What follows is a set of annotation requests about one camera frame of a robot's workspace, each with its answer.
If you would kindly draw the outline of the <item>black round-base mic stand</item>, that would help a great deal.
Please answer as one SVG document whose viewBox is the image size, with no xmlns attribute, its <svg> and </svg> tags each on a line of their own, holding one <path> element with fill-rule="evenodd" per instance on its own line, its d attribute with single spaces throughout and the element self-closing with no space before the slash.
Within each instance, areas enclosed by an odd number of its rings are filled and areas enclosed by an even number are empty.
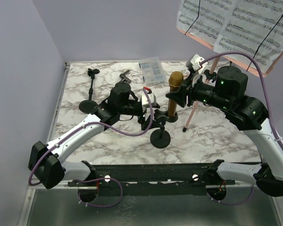
<svg viewBox="0 0 283 226">
<path fill-rule="evenodd" d="M 88 68 L 87 75 L 91 79 L 91 86 L 88 92 L 89 96 L 87 100 L 84 100 L 79 104 L 79 110 L 83 113 L 89 114 L 93 110 L 93 108 L 97 106 L 97 103 L 92 101 L 92 95 L 93 95 L 93 83 L 94 83 L 95 75 L 99 73 L 100 73 L 99 69 Z"/>
</svg>

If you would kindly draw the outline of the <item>black mounting base rail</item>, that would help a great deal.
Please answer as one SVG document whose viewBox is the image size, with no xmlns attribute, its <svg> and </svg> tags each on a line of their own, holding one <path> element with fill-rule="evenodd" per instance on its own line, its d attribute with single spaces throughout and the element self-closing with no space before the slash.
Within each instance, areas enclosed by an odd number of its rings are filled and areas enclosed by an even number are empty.
<svg viewBox="0 0 283 226">
<path fill-rule="evenodd" d="M 214 163 L 96 165 L 84 181 L 64 180 L 77 187 L 85 199 L 100 196 L 226 196 L 226 187 L 236 182 L 256 185 L 265 164 Z"/>
</svg>

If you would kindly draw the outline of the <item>sheet music page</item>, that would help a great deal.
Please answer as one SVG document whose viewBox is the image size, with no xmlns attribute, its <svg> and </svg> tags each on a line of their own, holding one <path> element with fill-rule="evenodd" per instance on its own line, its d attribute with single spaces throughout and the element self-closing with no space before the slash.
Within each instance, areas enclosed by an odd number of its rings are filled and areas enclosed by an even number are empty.
<svg viewBox="0 0 283 226">
<path fill-rule="evenodd" d="M 233 0 L 182 0 L 176 28 L 214 46 Z"/>
<path fill-rule="evenodd" d="M 213 50 L 244 52 L 268 74 L 283 53 L 283 0 L 235 0 Z"/>
</svg>

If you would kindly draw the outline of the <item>black mic clip stand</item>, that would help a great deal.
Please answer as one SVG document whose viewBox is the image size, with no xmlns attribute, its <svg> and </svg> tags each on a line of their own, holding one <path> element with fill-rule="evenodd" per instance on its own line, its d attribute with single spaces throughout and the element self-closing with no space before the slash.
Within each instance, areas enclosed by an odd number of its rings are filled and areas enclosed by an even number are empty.
<svg viewBox="0 0 283 226">
<path fill-rule="evenodd" d="M 158 128 L 151 133 L 150 142 L 158 149 L 166 148 L 171 142 L 171 136 L 166 131 L 166 123 L 174 123 L 178 120 L 177 112 L 173 116 L 168 115 L 168 111 L 160 111 L 156 109 L 154 111 L 154 121 L 152 123 L 153 128 Z"/>
</svg>

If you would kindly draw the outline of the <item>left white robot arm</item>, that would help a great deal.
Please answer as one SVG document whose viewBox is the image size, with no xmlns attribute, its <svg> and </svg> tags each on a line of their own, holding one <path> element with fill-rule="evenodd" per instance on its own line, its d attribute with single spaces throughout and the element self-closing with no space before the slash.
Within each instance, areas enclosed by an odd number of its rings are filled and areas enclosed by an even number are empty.
<svg viewBox="0 0 283 226">
<path fill-rule="evenodd" d="M 143 87 L 142 91 L 142 96 L 138 99 L 129 84 L 118 82 L 110 95 L 100 104 L 89 101 L 90 112 L 81 123 L 45 144 L 41 141 L 36 142 L 32 146 L 28 163 L 31 172 L 28 184 L 42 184 L 45 188 L 51 189 L 64 180 L 86 180 L 92 173 L 92 166 L 86 161 L 69 163 L 66 159 L 89 139 L 107 129 L 129 137 L 145 134 L 154 121 L 153 109 L 159 105 L 151 89 Z M 113 127 L 121 115 L 143 117 L 148 109 L 150 115 L 142 123 L 140 133 L 130 134 Z"/>
</svg>

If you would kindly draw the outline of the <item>aluminium extrusion frame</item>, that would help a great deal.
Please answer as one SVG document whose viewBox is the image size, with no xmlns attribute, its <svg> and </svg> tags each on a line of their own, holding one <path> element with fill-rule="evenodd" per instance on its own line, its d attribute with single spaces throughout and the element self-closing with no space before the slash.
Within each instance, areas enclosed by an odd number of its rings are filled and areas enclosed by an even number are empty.
<svg viewBox="0 0 283 226">
<path fill-rule="evenodd" d="M 116 188 L 121 196 L 155 195 L 209 195 L 220 202 L 226 197 L 226 185 L 241 181 L 256 185 L 272 197 L 283 196 L 283 181 L 274 175 L 272 161 L 278 153 L 274 131 L 270 129 L 269 115 L 261 101 L 245 95 L 248 78 L 237 67 L 224 66 L 217 72 L 205 71 L 210 86 L 196 78 L 197 69 L 189 66 L 190 75 L 185 78 L 173 72 L 169 79 L 168 109 L 161 111 L 149 88 L 143 89 L 141 98 L 132 92 L 129 82 L 121 80 L 110 95 L 100 104 L 87 99 L 79 109 L 87 117 L 63 136 L 46 144 L 37 142 L 32 146 L 28 168 L 39 183 L 51 189 L 61 181 L 70 181 L 76 186 L 95 185 L 97 191 L 78 191 L 80 202 L 92 206 L 98 194 L 114 196 Z M 95 135 L 112 129 L 121 115 L 138 118 L 142 132 L 152 130 L 151 144 L 165 148 L 171 137 L 165 130 L 167 122 L 178 119 L 176 107 L 191 106 L 201 101 L 225 113 L 226 119 L 253 139 L 258 150 L 272 154 L 265 163 L 248 165 L 216 160 L 210 164 L 187 165 L 124 165 L 94 167 L 87 161 L 67 162 L 68 156 Z"/>
</svg>

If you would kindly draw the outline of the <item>clear plastic compartment box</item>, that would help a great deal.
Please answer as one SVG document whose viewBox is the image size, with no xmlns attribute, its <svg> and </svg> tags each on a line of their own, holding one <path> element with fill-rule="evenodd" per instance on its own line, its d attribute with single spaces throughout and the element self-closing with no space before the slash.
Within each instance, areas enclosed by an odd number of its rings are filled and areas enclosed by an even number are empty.
<svg viewBox="0 0 283 226">
<path fill-rule="evenodd" d="M 147 86 L 162 84 L 166 81 L 166 75 L 158 57 L 141 59 L 139 67 Z"/>
</svg>

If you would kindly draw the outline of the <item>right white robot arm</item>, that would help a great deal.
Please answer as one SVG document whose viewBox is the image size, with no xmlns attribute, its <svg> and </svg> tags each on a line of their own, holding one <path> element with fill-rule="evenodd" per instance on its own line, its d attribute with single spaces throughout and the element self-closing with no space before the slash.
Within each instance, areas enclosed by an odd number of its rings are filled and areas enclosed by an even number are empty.
<svg viewBox="0 0 283 226">
<path fill-rule="evenodd" d="M 166 97 L 180 107 L 198 101 L 220 109 L 263 156 L 262 163 L 257 165 L 216 160 L 208 170 L 211 179 L 241 181 L 256 185 L 269 196 L 283 196 L 283 150 L 271 129 L 267 108 L 259 99 L 244 94 L 248 76 L 235 66 L 223 66 L 216 73 L 215 85 L 211 86 L 201 78 L 194 82 L 196 75 L 191 70 L 185 79 L 181 72 L 171 73 Z"/>
</svg>

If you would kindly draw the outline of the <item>pink perforated music stand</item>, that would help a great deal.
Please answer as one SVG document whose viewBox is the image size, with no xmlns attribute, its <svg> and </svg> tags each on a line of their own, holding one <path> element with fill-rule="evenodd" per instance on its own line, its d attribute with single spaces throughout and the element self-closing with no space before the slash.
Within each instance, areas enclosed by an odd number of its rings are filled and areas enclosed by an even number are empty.
<svg viewBox="0 0 283 226">
<path fill-rule="evenodd" d="M 216 53 L 248 54 L 264 76 L 283 56 L 283 0 L 182 0 L 176 27 Z"/>
</svg>

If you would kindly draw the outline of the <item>dark metal drum key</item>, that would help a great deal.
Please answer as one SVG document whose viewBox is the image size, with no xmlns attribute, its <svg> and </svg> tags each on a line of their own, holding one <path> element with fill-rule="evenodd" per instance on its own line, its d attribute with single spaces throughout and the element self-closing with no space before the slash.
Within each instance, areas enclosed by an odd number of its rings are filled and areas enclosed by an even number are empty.
<svg viewBox="0 0 283 226">
<path fill-rule="evenodd" d="M 124 83 L 127 83 L 127 84 L 131 83 L 131 80 L 126 76 L 129 72 L 130 72 L 130 70 L 126 70 L 125 72 L 123 72 L 119 75 L 121 82 L 124 82 Z"/>
</svg>

